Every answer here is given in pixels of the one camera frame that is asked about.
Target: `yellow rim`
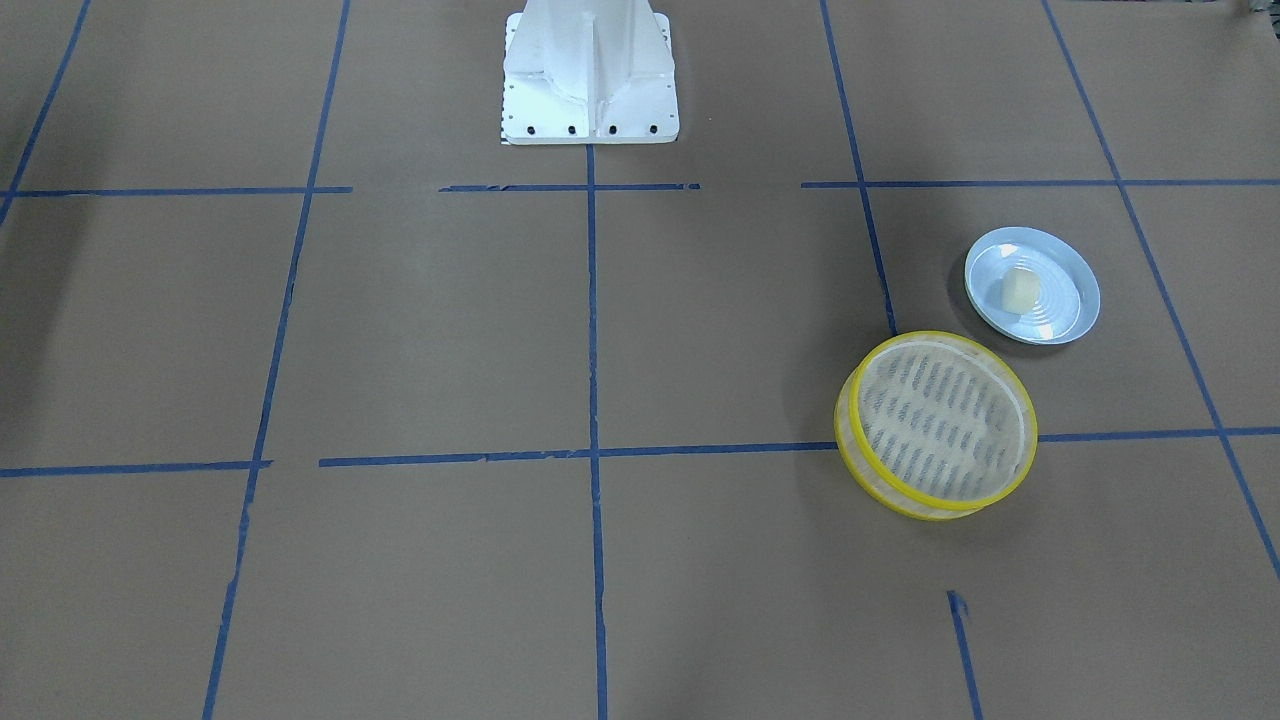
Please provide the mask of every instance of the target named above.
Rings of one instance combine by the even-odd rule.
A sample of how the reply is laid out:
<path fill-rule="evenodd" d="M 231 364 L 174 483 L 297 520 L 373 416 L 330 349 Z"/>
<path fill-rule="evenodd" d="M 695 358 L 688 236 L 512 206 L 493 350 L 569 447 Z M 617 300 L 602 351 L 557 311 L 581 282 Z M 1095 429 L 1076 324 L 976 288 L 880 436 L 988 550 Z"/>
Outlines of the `yellow rim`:
<path fill-rule="evenodd" d="M 1009 483 L 1009 487 L 1006 487 L 1005 489 L 1000 491 L 1000 493 L 997 493 L 997 495 L 993 495 L 991 497 L 984 497 L 982 500 L 970 500 L 970 501 L 942 500 L 942 498 L 937 498 L 937 497 L 932 497 L 929 495 L 925 495 L 925 493 L 923 493 L 923 492 L 913 488 L 911 486 L 906 484 L 897 475 L 895 475 L 893 471 L 890 470 L 884 465 L 884 462 L 881 461 L 879 456 L 876 455 L 876 451 L 872 450 L 870 441 L 867 439 L 867 432 L 863 430 L 861 419 L 858 416 L 858 397 L 859 397 L 859 391 L 860 391 L 861 384 L 863 384 L 863 375 L 867 373 L 867 368 L 870 365 L 870 361 L 873 359 L 876 359 L 877 356 L 879 356 L 881 352 L 888 350 L 890 347 L 892 347 L 892 346 L 895 346 L 895 345 L 897 345 L 900 342 L 905 342 L 905 341 L 909 341 L 909 340 L 924 340 L 924 338 L 929 338 L 929 337 L 934 337 L 934 338 L 937 338 L 937 337 L 945 337 L 947 340 L 959 341 L 961 345 L 966 345 L 966 346 L 977 350 L 982 355 L 989 356 L 992 360 L 996 361 L 996 364 L 1000 368 L 1002 368 L 1006 373 L 1009 373 L 1009 379 L 1012 380 L 1011 386 L 1014 388 L 1014 392 L 1027 405 L 1027 416 L 1030 420 L 1030 450 L 1027 454 L 1027 462 L 1023 465 L 1021 471 L 1018 473 L 1018 477 L 1014 478 L 1014 482 Z M 881 477 L 882 480 L 884 480 L 890 487 L 892 487 L 897 492 L 900 492 L 900 493 L 905 495 L 906 497 L 914 500 L 915 502 L 919 502 L 920 505 L 925 505 L 928 507 L 933 507 L 933 509 L 937 509 L 937 510 L 955 510 L 955 511 L 960 511 L 960 510 L 978 510 L 978 509 L 986 507 L 986 506 L 988 506 L 988 505 L 991 505 L 991 503 L 993 503 L 993 502 L 1004 498 L 1009 493 L 1011 493 L 1015 489 L 1018 489 L 1018 486 L 1020 486 L 1023 483 L 1023 479 L 1027 477 L 1027 473 L 1030 471 L 1032 462 L 1036 460 L 1036 450 L 1039 446 L 1039 424 L 1036 420 L 1036 407 L 1032 405 L 1032 397 L 1027 392 L 1027 388 L 1023 387 L 1023 382 L 1020 379 L 1018 379 L 1018 374 L 1014 373 L 1012 368 L 1010 368 L 995 352 L 987 350 L 986 347 L 978 345 L 977 342 L 974 342 L 974 341 L 972 341 L 972 340 L 969 340 L 966 337 L 960 337 L 957 334 L 952 334 L 952 333 L 947 333 L 947 332 L 942 332 L 942 331 L 916 331 L 916 332 L 911 332 L 911 333 L 906 333 L 906 334 L 900 334 L 897 337 L 890 338 L 890 340 L 879 343 L 876 347 L 876 350 L 870 351 L 870 354 L 861 361 L 861 364 L 858 365 L 858 369 L 854 370 L 854 378 L 852 379 L 854 379 L 854 382 L 852 382 L 852 384 L 849 388 L 849 427 L 854 430 L 854 439 L 858 442 L 858 450 L 859 450 L 859 452 L 861 452 L 863 459 L 867 460 L 867 464 L 872 466 L 872 469 L 876 471 L 877 475 Z M 837 423 L 836 437 L 837 438 L 840 437 L 838 423 Z M 850 469 L 852 469 L 854 461 L 849 456 L 847 448 L 845 447 L 845 445 L 842 442 L 837 443 L 837 445 L 840 446 L 840 454 L 845 457 L 845 464 Z M 869 483 L 867 483 L 865 480 L 863 480 L 863 478 L 859 477 L 856 471 L 854 473 L 854 477 L 858 479 L 859 484 L 863 486 L 863 488 L 870 491 L 870 488 L 868 487 Z M 886 498 L 881 498 L 879 495 L 876 493 L 876 492 L 872 492 L 872 496 L 874 496 L 876 498 L 882 500 L 882 501 L 886 500 Z M 920 519 L 920 520 L 946 520 L 946 519 L 948 519 L 948 518 L 925 518 L 925 516 L 918 515 L 915 512 L 910 512 L 910 511 L 906 511 L 906 510 L 904 510 L 901 507 L 897 507 L 897 506 L 892 505 L 892 501 L 888 501 L 888 505 L 893 510 L 896 510 L 896 511 L 899 511 L 899 512 L 901 512 L 904 515 L 908 515 L 910 518 L 916 518 L 916 519 Z"/>
<path fill-rule="evenodd" d="M 846 386 L 845 388 L 841 388 L 841 391 L 840 391 L 841 395 L 844 395 L 845 389 L 847 389 L 850 386 Z M 851 474 L 854 477 L 854 479 L 858 480 L 858 484 L 861 486 L 861 488 L 864 491 L 867 491 L 867 495 L 872 496 L 873 498 L 876 498 L 876 501 L 878 501 L 884 507 L 888 507 L 893 512 L 897 512 L 900 515 L 906 515 L 908 518 L 911 518 L 914 520 L 928 520 L 928 521 L 932 523 L 932 521 L 952 520 L 954 519 L 954 518 L 934 518 L 932 515 L 920 515 L 918 512 L 911 512 L 910 510 L 908 510 L 908 509 L 905 509 L 905 507 L 895 503 L 892 500 L 884 497 L 874 486 L 872 486 L 867 480 L 867 478 L 863 477 L 861 470 L 858 469 L 858 462 L 854 461 L 854 457 L 849 454 L 849 448 L 845 447 L 845 434 L 844 434 L 844 432 L 841 432 L 841 427 L 840 427 L 840 404 L 838 402 L 836 404 L 835 429 L 836 429 L 836 448 L 840 450 L 840 456 L 845 460 L 845 468 L 849 469 L 849 474 Z"/>

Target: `white plate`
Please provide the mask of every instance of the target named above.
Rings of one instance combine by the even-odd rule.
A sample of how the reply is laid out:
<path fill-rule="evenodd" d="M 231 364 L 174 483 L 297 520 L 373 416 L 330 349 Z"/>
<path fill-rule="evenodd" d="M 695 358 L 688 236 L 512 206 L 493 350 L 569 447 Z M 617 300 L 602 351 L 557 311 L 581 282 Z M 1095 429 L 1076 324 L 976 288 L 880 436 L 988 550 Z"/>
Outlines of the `white plate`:
<path fill-rule="evenodd" d="M 1041 278 L 1039 300 L 1016 315 L 1001 306 L 1005 274 L 1028 269 Z M 1102 306 L 1098 279 L 1068 243 L 1034 228 L 998 228 L 978 238 L 964 263 L 964 286 L 982 319 L 1030 345 L 1061 345 L 1089 332 Z"/>

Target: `grid line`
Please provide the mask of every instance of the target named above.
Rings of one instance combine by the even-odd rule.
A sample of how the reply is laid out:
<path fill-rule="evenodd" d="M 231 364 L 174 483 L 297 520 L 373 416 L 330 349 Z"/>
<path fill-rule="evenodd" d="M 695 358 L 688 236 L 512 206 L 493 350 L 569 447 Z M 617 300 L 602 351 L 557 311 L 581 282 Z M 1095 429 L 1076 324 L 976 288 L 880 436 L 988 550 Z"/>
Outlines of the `grid line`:
<path fill-rule="evenodd" d="M 701 190 L 696 182 L 641 182 L 613 184 L 447 184 L 436 192 L 663 192 Z"/>
<path fill-rule="evenodd" d="M 269 468 L 271 460 L 261 460 Z M 74 475 L 146 475 L 154 473 L 210 473 L 218 470 L 248 470 L 251 460 L 225 460 L 218 462 L 145 462 L 132 465 L 59 465 L 49 468 L 0 468 L 0 478 L 68 478 Z"/>
<path fill-rule="evenodd" d="M 956 591 L 947 591 L 947 605 L 951 606 L 951 625 L 956 632 L 956 646 L 960 648 L 960 664 L 964 666 L 964 682 L 969 688 L 969 705 L 973 707 L 973 720 L 982 720 L 982 700 L 978 697 L 978 678 L 973 673 L 973 657 L 969 655 L 969 637 L 964 620 L 969 616 L 969 605 Z"/>
<path fill-rule="evenodd" d="M 307 187 L 122 187 L 78 190 L 19 190 L 5 192 L 13 197 L 187 197 L 201 195 L 348 195 L 349 184 Z"/>
<path fill-rule="evenodd" d="M 1280 436 L 1280 427 L 1226 428 L 1231 437 Z M 1158 441 L 1216 438 L 1216 428 L 1188 428 L 1172 430 L 1119 430 L 1103 433 L 1055 433 L 1039 436 L 1047 445 L 1092 442 Z M 668 455 L 751 455 L 764 452 L 819 452 L 837 450 L 832 441 L 813 442 L 756 442 L 728 445 L 654 445 L 598 447 L 599 457 L 659 457 Z M 449 465 L 457 462 L 518 462 L 527 460 L 576 460 L 593 455 L 590 447 L 566 450 L 517 450 L 493 452 L 442 452 L 421 455 L 369 455 L 347 457 L 321 457 L 319 468 L 372 468 L 380 465 Z"/>
<path fill-rule="evenodd" d="M 604 626 L 604 528 L 600 509 L 599 309 L 595 263 L 595 146 L 586 146 L 588 368 L 590 375 L 589 457 L 591 461 L 591 559 L 595 578 L 595 703 L 596 717 L 609 719 L 609 667 Z"/>
<path fill-rule="evenodd" d="M 1210 393 L 1208 383 L 1204 380 L 1204 374 L 1201 372 L 1199 363 L 1196 360 L 1196 354 L 1192 351 L 1190 340 L 1187 337 L 1187 331 L 1183 328 L 1181 319 L 1178 316 L 1178 309 L 1174 306 L 1172 296 L 1169 293 L 1169 287 L 1165 284 L 1165 278 L 1160 272 L 1160 265 L 1156 263 L 1156 255 L 1151 250 L 1147 233 L 1143 231 L 1142 222 L 1138 219 L 1138 211 L 1134 209 L 1133 199 L 1129 196 L 1129 190 L 1125 187 L 1124 178 L 1120 174 L 1120 167 L 1116 164 L 1115 155 L 1111 152 L 1111 145 L 1107 142 L 1106 133 L 1102 132 L 1102 123 L 1098 122 L 1098 115 L 1093 109 L 1093 102 L 1089 100 L 1089 94 L 1084 88 L 1084 81 L 1080 78 L 1075 60 L 1071 58 L 1071 50 L 1066 45 L 1066 37 L 1062 35 L 1062 28 L 1059 27 L 1057 17 L 1053 14 L 1053 8 L 1050 6 L 1050 0 L 1041 0 L 1041 6 L 1044 8 L 1044 14 L 1053 31 L 1053 37 L 1057 40 L 1059 47 L 1062 50 L 1062 58 L 1066 60 L 1066 67 L 1071 73 L 1071 79 L 1075 82 L 1075 90 L 1080 95 L 1080 101 L 1084 102 L 1084 109 L 1089 115 L 1089 122 L 1093 124 L 1093 132 L 1098 137 L 1098 145 L 1102 147 L 1102 154 L 1106 156 L 1107 165 L 1111 168 L 1111 176 L 1115 179 L 1116 190 L 1120 191 L 1120 197 L 1124 200 L 1125 210 L 1129 213 L 1129 220 L 1133 223 L 1133 229 L 1138 236 L 1138 243 L 1142 246 L 1142 252 L 1147 259 L 1147 266 L 1151 269 L 1152 278 L 1156 281 L 1156 288 L 1160 291 L 1160 297 L 1165 302 L 1165 310 L 1169 313 L 1169 319 L 1172 322 L 1174 331 L 1178 333 L 1178 341 L 1183 346 L 1183 354 L 1187 356 L 1187 363 L 1190 365 L 1192 374 L 1196 377 L 1196 384 L 1199 387 L 1204 407 L 1208 409 L 1210 419 L 1213 423 L 1213 429 L 1217 433 L 1219 442 L 1222 445 L 1222 451 L 1226 454 L 1228 462 L 1231 465 L 1231 473 L 1235 475 L 1236 486 L 1239 486 L 1240 495 L 1244 497 L 1244 503 L 1248 506 L 1249 516 L 1253 519 L 1253 525 L 1258 532 L 1258 538 L 1262 541 L 1262 547 L 1271 561 L 1271 569 L 1275 573 L 1276 579 L 1280 579 L 1280 556 L 1276 555 L 1275 543 L 1271 541 L 1271 533 L 1267 530 L 1266 521 L 1263 521 L 1258 505 L 1253 500 L 1253 491 L 1249 488 L 1249 482 L 1244 478 L 1244 470 L 1240 468 L 1240 462 L 1235 456 L 1235 448 L 1231 447 L 1231 439 L 1225 425 L 1222 424 L 1222 418 L 1219 415 L 1217 405 L 1213 402 L 1213 396 Z"/>
<path fill-rule="evenodd" d="M 867 237 L 872 243 L 872 258 L 876 260 L 876 274 L 879 277 L 881 292 L 884 293 L 884 316 L 888 320 L 890 334 L 897 334 L 897 319 L 893 316 L 893 296 L 888 290 L 888 275 L 884 273 L 884 258 L 881 254 L 879 237 L 876 233 L 876 217 L 872 214 L 872 196 L 867 191 L 867 176 L 863 173 L 863 155 L 858 150 L 858 133 L 854 131 L 854 115 L 849 110 L 849 96 L 845 92 L 845 73 L 840 69 L 840 54 L 836 51 L 836 35 L 831 29 L 831 10 L 827 0 L 818 0 L 822 9 L 822 24 L 827 33 L 827 50 L 831 54 L 831 70 L 836 77 L 836 91 L 840 94 L 840 109 L 845 114 L 845 133 L 849 136 L 849 154 L 854 160 L 854 174 L 858 177 L 858 192 L 863 200 L 863 217 L 867 222 Z"/>
<path fill-rule="evenodd" d="M 79 42 L 79 33 L 84 28 L 84 18 L 88 15 L 88 4 L 91 0 L 84 0 L 81 3 L 79 14 L 76 15 L 76 26 L 72 28 L 72 36 L 67 41 L 67 50 L 63 51 L 63 59 L 58 63 L 58 72 L 54 73 L 54 82 L 49 86 L 49 94 L 45 95 L 45 102 L 40 106 L 40 114 L 36 115 L 36 123 L 31 128 L 31 135 L 27 136 L 27 145 L 22 149 L 22 156 L 18 159 L 18 167 L 13 172 L 13 179 L 9 181 L 9 192 L 5 193 L 4 202 L 0 202 L 0 227 L 4 227 L 5 218 L 9 217 L 9 209 L 13 208 L 14 193 L 18 192 L 18 187 L 22 186 L 22 176 L 27 172 L 27 164 L 31 163 L 31 154 L 36 151 L 36 141 L 40 140 L 40 131 L 45 127 L 45 120 L 49 119 L 49 110 L 54 106 L 54 99 L 58 97 L 58 88 L 63 85 L 63 76 L 67 74 L 67 65 L 72 61 L 72 54 L 76 53 L 76 44 Z"/>
<path fill-rule="evenodd" d="M 266 432 L 271 420 L 271 402 L 275 397 L 275 383 L 280 372 L 280 357 L 284 354 L 284 337 L 288 332 L 289 309 L 293 304 L 293 288 L 298 278 L 298 263 L 302 245 L 307 234 L 307 220 L 311 215 L 311 202 L 315 197 L 316 177 L 320 173 L 320 155 L 324 151 L 325 129 L 329 124 L 329 108 L 333 105 L 333 91 L 338 82 L 338 67 L 342 61 L 342 45 L 347 35 L 347 18 L 351 14 L 351 0 L 342 1 L 342 15 L 338 18 L 338 32 L 334 38 L 333 58 L 329 63 L 329 81 L 325 86 L 324 101 L 320 106 L 320 120 L 316 126 L 315 143 L 311 150 L 311 169 L 307 173 L 306 192 L 302 195 L 302 211 L 298 217 L 298 229 L 293 238 L 293 255 L 289 259 L 288 279 L 284 284 L 284 300 L 280 304 L 280 319 L 275 329 L 275 346 L 271 351 L 271 365 L 266 375 L 266 389 L 262 395 L 262 415 L 259 421 L 257 438 L 253 442 L 253 457 L 250 461 L 248 479 L 244 483 L 244 501 L 241 506 L 239 533 L 236 543 L 236 569 L 227 584 L 223 601 L 221 623 L 218 628 L 218 641 L 214 646 L 214 660 L 209 671 L 209 687 L 205 692 L 202 719 L 212 720 L 214 705 L 218 701 L 218 685 L 221 679 L 223 661 L 227 655 L 227 638 L 230 634 L 232 615 L 236 610 L 236 591 L 239 587 L 241 569 L 244 561 L 244 547 L 248 541 L 250 506 L 257 489 L 259 471 L 262 469 L 262 452 L 266 446 Z"/>
<path fill-rule="evenodd" d="M 1170 179 L 952 179 L 952 181 L 805 181 L 801 190 L 858 190 L 933 187 L 1272 187 L 1280 178 L 1170 178 Z"/>

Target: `floor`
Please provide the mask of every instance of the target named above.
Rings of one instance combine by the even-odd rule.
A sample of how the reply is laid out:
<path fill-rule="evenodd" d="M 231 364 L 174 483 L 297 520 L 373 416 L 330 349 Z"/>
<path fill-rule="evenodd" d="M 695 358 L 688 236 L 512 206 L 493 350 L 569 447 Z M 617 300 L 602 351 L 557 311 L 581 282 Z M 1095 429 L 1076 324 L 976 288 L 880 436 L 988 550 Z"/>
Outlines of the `floor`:
<path fill-rule="evenodd" d="M 1275 717 L 1265 13 L 660 0 L 591 150 L 499 145 L 518 5 L 0 4 L 0 716 Z M 968 305 L 1009 224 L 1087 337 Z M 833 451 L 923 328 L 1044 433 L 952 523 Z"/>

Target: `blue tape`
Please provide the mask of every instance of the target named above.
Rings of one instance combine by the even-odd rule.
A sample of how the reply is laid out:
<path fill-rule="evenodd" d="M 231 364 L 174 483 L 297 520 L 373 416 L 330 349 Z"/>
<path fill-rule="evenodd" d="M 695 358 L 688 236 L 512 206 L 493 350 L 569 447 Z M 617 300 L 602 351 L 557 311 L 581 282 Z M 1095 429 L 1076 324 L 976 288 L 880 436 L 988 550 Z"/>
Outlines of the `blue tape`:
<path fill-rule="evenodd" d="M 969 606 L 956 591 L 947 591 L 947 603 L 951 606 L 951 624 L 956 630 L 956 644 L 960 646 L 960 662 L 964 665 L 964 682 L 969 688 L 969 703 L 973 706 L 973 720 L 982 720 L 982 701 L 978 698 L 978 678 L 973 674 L 973 659 L 969 656 L 969 638 L 964 630 L 964 619 L 969 616 Z"/>
<path fill-rule="evenodd" d="M 876 260 L 876 274 L 879 275 L 881 291 L 884 293 L 884 316 L 888 331 L 897 334 L 897 319 L 893 315 L 893 297 L 888 290 L 888 275 L 884 273 L 884 258 L 881 254 L 879 237 L 876 233 L 876 218 L 872 215 L 872 196 L 867 191 L 867 176 L 863 173 L 863 155 L 858 150 L 858 133 L 854 132 L 854 115 L 849 110 L 849 96 L 845 92 L 845 74 L 840 69 L 840 55 L 836 53 L 836 36 L 831 29 L 831 10 L 827 0 L 818 0 L 822 6 L 822 24 L 827 31 L 827 50 L 831 53 L 831 69 L 836 74 L 836 91 L 840 94 L 840 109 L 845 114 L 845 132 L 849 135 L 849 152 L 854 158 L 854 174 L 858 176 L 858 192 L 863 200 L 863 215 L 867 220 L 867 237 L 872 243 L 872 256 Z"/>
<path fill-rule="evenodd" d="M 669 192 L 701 190 L 696 182 L 614 183 L 614 184 L 451 184 L 439 192 Z"/>
<path fill-rule="evenodd" d="M 212 470 L 248 470 L 250 460 L 224 462 L 150 462 L 141 465 L 63 465 L 52 468 L 0 468 L 0 478 L 65 478 L 72 475 L 145 475 L 152 473 L 205 473 Z M 262 460 L 270 468 L 271 460 Z"/>
<path fill-rule="evenodd" d="M 187 197 L 200 195 L 348 195 L 351 186 L 306 187 L 138 187 L 120 190 L 20 190 L 17 197 Z"/>
<path fill-rule="evenodd" d="M 1169 438 L 1198 438 L 1217 437 L 1217 430 L 1212 428 L 1187 429 L 1187 430 L 1123 430 L 1115 433 L 1060 433 L 1042 434 L 1041 442 L 1112 442 L 1124 439 L 1169 439 Z"/>
<path fill-rule="evenodd" d="M 209 688 L 205 692 L 202 719 L 212 720 L 214 705 L 218 701 L 218 684 L 221 679 L 223 661 L 227 655 L 227 638 L 230 633 L 232 615 L 236 610 L 236 591 L 239 587 L 241 568 L 244 561 L 244 547 L 248 541 L 248 510 L 257 491 L 257 477 L 261 469 L 262 452 L 266 446 L 266 429 L 271 420 L 271 401 L 275 397 L 275 383 L 280 373 L 280 356 L 284 354 L 284 336 L 288 332 L 289 307 L 293 305 L 293 287 L 298 278 L 298 261 L 302 258 L 302 243 L 307 234 L 307 220 L 311 214 L 311 200 L 315 197 L 316 177 L 320 174 L 320 155 L 324 150 L 325 129 L 329 123 L 329 109 L 333 105 L 333 90 L 338 82 L 338 67 L 342 61 L 342 45 L 347 36 L 347 18 L 351 14 L 351 0 L 343 0 L 342 15 L 338 18 L 338 33 L 334 40 L 333 59 L 329 63 L 329 81 L 325 85 L 324 102 L 320 106 L 320 122 L 316 127 L 315 145 L 311 151 L 311 169 L 307 173 L 307 192 L 302 196 L 302 213 L 298 217 L 298 231 L 293 238 L 293 255 L 289 259 L 289 274 L 284 286 L 284 300 L 280 304 L 280 319 L 275 329 L 275 345 L 271 351 L 271 366 L 266 375 L 266 389 L 262 393 L 262 415 L 259 420 L 257 438 L 253 442 L 253 460 L 248 468 L 248 480 L 244 483 L 244 502 L 241 506 L 239 533 L 236 542 L 236 569 L 227 596 L 223 600 L 221 623 L 218 628 L 218 642 L 214 646 L 212 666 L 209 671 Z"/>
<path fill-rule="evenodd" d="M 588 369 L 590 377 L 591 436 L 591 557 L 595 575 L 595 708 L 599 720 L 609 717 L 609 664 L 604 626 L 604 527 L 600 512 L 600 392 L 599 307 L 596 305 L 595 255 L 595 146 L 586 146 L 586 263 L 588 263 Z"/>
<path fill-rule="evenodd" d="M 1220 179 L 1124 179 L 1123 184 L 1138 187 L 1249 187 L 1249 186 L 1277 186 L 1280 178 L 1220 178 Z"/>
<path fill-rule="evenodd" d="M 18 159 L 18 168 L 13 173 L 13 179 L 9 182 L 9 193 L 5 195 L 4 202 L 0 204 L 0 225 L 4 225 L 5 218 L 9 217 L 9 209 L 13 208 L 13 199 L 18 192 L 18 187 L 22 184 L 22 176 L 27 172 L 27 165 L 31 163 L 31 154 L 36 150 L 36 141 L 40 140 L 40 131 L 45 127 L 45 120 L 49 119 L 49 109 L 54 106 L 54 99 L 58 97 L 58 88 L 63 85 L 63 76 L 67 74 L 67 65 L 72 61 L 72 54 L 76 53 L 76 44 L 79 42 L 81 29 L 84 28 L 84 17 L 88 14 L 88 4 L 91 0 L 84 0 L 81 3 L 79 14 L 76 15 L 76 26 L 72 28 L 72 36 L 67 41 L 67 49 L 63 51 L 63 59 L 58 63 L 58 72 L 54 73 L 54 82 L 49 86 L 49 94 L 45 95 L 45 104 L 40 106 L 40 114 L 36 115 L 36 124 L 31 128 L 31 135 L 27 136 L 27 145 L 22 149 L 22 156 Z"/>
<path fill-rule="evenodd" d="M 611 447 L 600 457 L 652 457 L 660 455 L 736 455 L 753 452 L 812 452 L 836 450 L 833 442 L 760 442 L 742 445 L 667 445 L 655 447 Z"/>
<path fill-rule="evenodd" d="M 1280 427 L 1226 428 L 1226 434 L 1231 437 L 1280 436 Z"/>
<path fill-rule="evenodd" d="M 568 460 L 589 457 L 590 450 L 526 450 L 516 452 L 449 452 L 440 455 L 380 455 L 372 457 L 324 457 L 320 468 L 371 468 L 379 465 L 452 465 L 457 462 L 513 462 L 522 460 Z"/>
<path fill-rule="evenodd" d="M 1120 181 L 1125 186 L 1143 187 L 1248 187 L 1280 186 L 1280 179 L 1138 179 Z M 929 188 L 929 187 L 1112 187 L 1115 179 L 997 179 L 997 181 L 867 181 L 870 188 Z M 860 184 L 849 181 L 808 181 L 804 190 L 856 190 Z"/>
<path fill-rule="evenodd" d="M 1208 383 L 1204 380 L 1204 374 L 1201 373 L 1199 363 L 1196 360 L 1196 354 L 1192 351 L 1187 331 L 1183 328 L 1183 323 L 1178 316 L 1178 309 L 1174 307 L 1174 300 L 1169 293 L 1169 287 L 1165 284 L 1165 278 L 1160 272 L 1160 265 L 1156 263 L 1156 255 L 1151 250 L 1151 243 L 1147 241 L 1147 233 L 1143 231 L 1142 223 L 1138 220 L 1138 211 L 1134 209 L 1133 199 L 1129 197 L 1125 181 L 1120 176 L 1120 168 L 1111 152 L 1111 146 L 1107 143 L 1106 135 L 1102 132 L 1102 124 L 1098 122 L 1098 115 L 1093 110 L 1093 102 L 1089 100 L 1089 94 L 1084 90 L 1084 82 L 1080 79 L 1080 73 L 1075 67 L 1075 60 L 1071 58 L 1071 50 L 1066 45 L 1066 37 L 1062 35 L 1062 28 L 1057 24 L 1057 17 L 1053 15 L 1053 9 L 1050 6 L 1048 0 L 1041 0 L 1041 6 L 1043 6 L 1044 14 L 1048 18 L 1050 27 L 1053 31 L 1053 37 L 1057 38 L 1057 45 L 1062 50 L 1062 58 L 1066 60 L 1066 67 L 1071 73 L 1071 79 L 1075 82 L 1075 90 L 1079 92 L 1080 101 L 1084 102 L 1084 109 L 1089 115 L 1089 122 L 1093 124 L 1093 132 L 1098 136 L 1098 143 L 1102 146 L 1102 154 L 1107 159 L 1107 165 L 1111 168 L 1111 174 L 1120 191 L 1120 197 L 1124 200 L 1125 211 L 1129 214 L 1129 222 L 1133 223 L 1133 229 L 1138 234 L 1142 254 L 1147 259 L 1151 275 L 1156 281 L 1156 288 L 1160 291 L 1160 297 L 1165 302 L 1165 310 L 1169 313 L 1169 319 L 1172 322 L 1174 331 L 1178 333 L 1178 342 L 1183 346 L 1183 354 L 1187 355 L 1187 363 L 1190 365 L 1192 375 L 1196 377 L 1196 384 L 1199 387 L 1201 397 L 1204 400 L 1204 407 L 1208 409 L 1210 419 L 1213 421 L 1213 429 L 1222 445 L 1222 451 L 1226 454 L 1228 461 L 1231 465 L 1231 473 L 1235 475 L 1235 482 L 1240 488 L 1240 495 L 1244 497 L 1244 503 L 1248 506 L 1249 516 L 1253 519 L 1253 525 L 1257 528 L 1258 537 L 1262 539 L 1262 547 L 1266 550 L 1267 557 L 1271 560 L 1271 569 L 1275 571 L 1276 579 L 1280 579 L 1280 555 L 1276 553 L 1275 543 L 1271 541 L 1271 533 L 1267 530 L 1267 525 L 1262 520 L 1262 514 L 1258 511 L 1257 503 L 1253 500 L 1253 491 L 1249 488 L 1249 483 L 1244 478 L 1244 471 L 1236 461 L 1235 450 L 1231 447 L 1231 441 L 1228 437 L 1226 428 L 1222 425 L 1222 418 L 1217 413 L 1217 406 L 1213 404 L 1212 395 L 1210 395 Z"/>

